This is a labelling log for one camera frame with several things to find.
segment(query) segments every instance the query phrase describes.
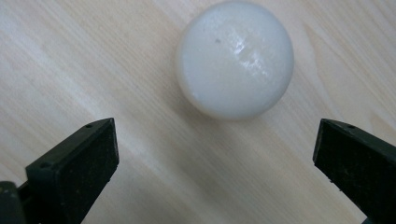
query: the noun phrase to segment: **light wood surface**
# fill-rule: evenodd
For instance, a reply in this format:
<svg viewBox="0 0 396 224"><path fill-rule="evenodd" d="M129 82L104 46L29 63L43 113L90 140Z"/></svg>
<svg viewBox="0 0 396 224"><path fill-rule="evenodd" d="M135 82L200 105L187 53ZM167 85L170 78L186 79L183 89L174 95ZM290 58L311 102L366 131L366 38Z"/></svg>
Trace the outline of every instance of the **light wood surface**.
<svg viewBox="0 0 396 224"><path fill-rule="evenodd" d="M396 145L396 1L257 0L294 47L290 86L242 122L200 114L177 42L217 0L0 0L0 180L114 117L120 166L83 223L362 223L316 169L321 118Z"/></svg>

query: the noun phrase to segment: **white ball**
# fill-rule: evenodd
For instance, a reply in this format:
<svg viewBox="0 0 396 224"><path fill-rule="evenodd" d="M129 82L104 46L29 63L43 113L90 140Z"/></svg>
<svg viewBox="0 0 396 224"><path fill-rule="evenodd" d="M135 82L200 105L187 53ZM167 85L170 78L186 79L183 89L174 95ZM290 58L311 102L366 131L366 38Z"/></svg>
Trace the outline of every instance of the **white ball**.
<svg viewBox="0 0 396 224"><path fill-rule="evenodd" d="M203 113L248 119L272 107L294 66L288 33L268 10L247 2L214 5L193 20L177 49L177 80Z"/></svg>

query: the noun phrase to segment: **ping pong ball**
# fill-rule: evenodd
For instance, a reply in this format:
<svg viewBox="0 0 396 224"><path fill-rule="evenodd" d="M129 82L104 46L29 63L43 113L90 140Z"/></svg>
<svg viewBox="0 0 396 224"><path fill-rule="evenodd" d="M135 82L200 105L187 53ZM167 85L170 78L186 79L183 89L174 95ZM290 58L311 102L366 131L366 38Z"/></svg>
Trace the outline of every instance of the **ping pong ball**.
<svg viewBox="0 0 396 224"><path fill-rule="evenodd" d="M265 8L214 5L194 19L177 48L177 81L188 100L215 119L259 116L289 86L294 66L288 33Z"/></svg>

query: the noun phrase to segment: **wood grain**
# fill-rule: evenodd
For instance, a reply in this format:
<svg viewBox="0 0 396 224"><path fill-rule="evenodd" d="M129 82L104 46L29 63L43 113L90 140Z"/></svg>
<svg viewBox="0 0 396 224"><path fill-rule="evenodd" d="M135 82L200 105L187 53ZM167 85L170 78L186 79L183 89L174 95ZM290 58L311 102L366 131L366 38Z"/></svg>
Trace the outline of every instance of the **wood grain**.
<svg viewBox="0 0 396 224"><path fill-rule="evenodd" d="M175 78L188 22L219 1L0 0L0 180L114 117L120 166L84 223L361 223L314 167L319 120L396 145L396 2L282 0L295 68L262 116L200 114Z"/></svg>

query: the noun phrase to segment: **screw hole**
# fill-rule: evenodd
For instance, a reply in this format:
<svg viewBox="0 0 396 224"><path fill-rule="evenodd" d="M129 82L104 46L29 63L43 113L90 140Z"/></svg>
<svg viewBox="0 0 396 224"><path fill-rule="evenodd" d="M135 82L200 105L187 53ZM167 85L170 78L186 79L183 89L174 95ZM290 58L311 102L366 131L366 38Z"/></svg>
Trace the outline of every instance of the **screw hole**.
<svg viewBox="0 0 396 224"><path fill-rule="evenodd" d="M45 161L40 164L40 168L42 168L42 169L49 168L51 165L52 165L52 163Z"/></svg>

